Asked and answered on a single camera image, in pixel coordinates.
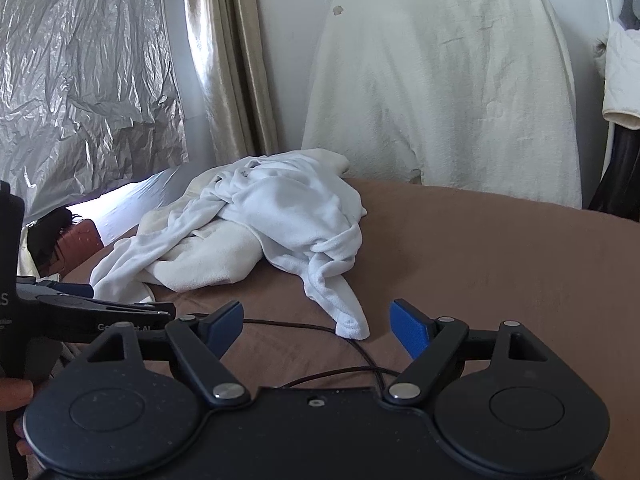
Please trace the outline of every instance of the finger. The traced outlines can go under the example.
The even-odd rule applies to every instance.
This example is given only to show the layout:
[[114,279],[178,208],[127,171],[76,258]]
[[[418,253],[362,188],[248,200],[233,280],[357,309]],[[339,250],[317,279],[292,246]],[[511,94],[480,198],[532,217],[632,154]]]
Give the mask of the finger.
[[0,412],[11,412],[33,399],[33,383],[24,379],[0,379]]
[[19,416],[18,418],[15,419],[14,431],[15,431],[16,435],[24,438],[24,429],[22,428],[22,417],[21,416]]
[[18,450],[18,453],[22,456],[33,454],[33,449],[31,449],[29,444],[27,444],[26,440],[19,440],[15,447]]

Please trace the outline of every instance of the silver screw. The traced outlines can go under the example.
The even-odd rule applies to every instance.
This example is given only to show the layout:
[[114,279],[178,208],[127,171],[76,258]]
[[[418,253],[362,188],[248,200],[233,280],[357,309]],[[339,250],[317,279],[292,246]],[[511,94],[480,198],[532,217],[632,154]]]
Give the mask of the silver screw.
[[244,395],[244,386],[237,383],[222,383],[213,388],[213,396],[216,399],[231,400]]
[[394,399],[415,399],[420,395],[420,388],[412,383],[393,384],[389,393]]

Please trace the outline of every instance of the gold satin curtain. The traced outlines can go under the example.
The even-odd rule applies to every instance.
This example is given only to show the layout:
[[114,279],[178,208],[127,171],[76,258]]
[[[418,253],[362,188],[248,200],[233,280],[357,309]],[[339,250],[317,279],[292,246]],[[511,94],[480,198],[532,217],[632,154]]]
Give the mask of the gold satin curtain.
[[278,151],[257,0],[185,0],[218,164]]

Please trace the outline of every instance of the brown bed sheet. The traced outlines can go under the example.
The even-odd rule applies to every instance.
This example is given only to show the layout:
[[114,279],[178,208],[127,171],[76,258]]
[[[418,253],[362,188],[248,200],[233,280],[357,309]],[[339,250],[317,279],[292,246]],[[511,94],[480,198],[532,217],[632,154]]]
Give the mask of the brown bed sheet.
[[[494,330],[523,322],[606,402],[611,430],[596,464],[605,480],[638,480],[640,460],[640,226],[605,214],[437,187],[350,180],[369,214],[363,245],[346,274],[371,328],[364,347],[379,365],[409,357],[389,331],[387,309],[405,298],[431,317],[454,316]],[[85,282],[110,250],[65,281]],[[247,279],[177,294],[154,289],[181,314],[241,300],[245,317],[332,326],[297,276],[261,261]],[[340,338],[292,328],[245,325],[223,358],[245,384],[363,364]],[[372,384],[370,374],[313,386]]]

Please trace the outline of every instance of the white blanket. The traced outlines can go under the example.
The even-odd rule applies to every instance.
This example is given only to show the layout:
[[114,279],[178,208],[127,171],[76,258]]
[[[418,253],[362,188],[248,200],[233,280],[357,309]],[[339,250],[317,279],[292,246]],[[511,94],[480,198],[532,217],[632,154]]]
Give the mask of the white blanket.
[[145,299],[142,282],[190,290],[241,280],[264,253],[302,278],[307,296],[336,321],[337,335],[368,337],[342,277],[353,267],[366,213],[360,195],[337,176],[347,164],[309,150],[207,171],[181,199],[143,218],[135,237],[116,243],[92,272],[95,297],[131,303]]
[[303,147],[349,175],[580,207],[575,90],[548,0],[334,0]]
[[629,130],[640,130],[640,30],[611,24],[602,115]]

